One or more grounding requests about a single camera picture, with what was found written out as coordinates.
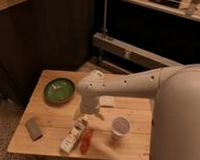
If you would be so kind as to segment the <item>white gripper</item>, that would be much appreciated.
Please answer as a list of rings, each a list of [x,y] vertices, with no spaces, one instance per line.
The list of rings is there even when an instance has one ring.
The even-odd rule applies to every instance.
[[[100,114],[99,102],[85,105],[84,102],[80,102],[79,108],[74,113],[74,119],[80,119],[86,115],[95,115],[100,120],[104,121],[105,118]]]

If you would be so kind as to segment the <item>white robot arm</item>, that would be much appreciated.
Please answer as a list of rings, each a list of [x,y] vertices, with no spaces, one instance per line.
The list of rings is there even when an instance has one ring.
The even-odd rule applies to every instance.
[[[100,97],[141,97],[152,109],[149,160],[200,160],[200,64],[166,66],[106,79],[92,71],[77,84],[80,113],[99,113]]]

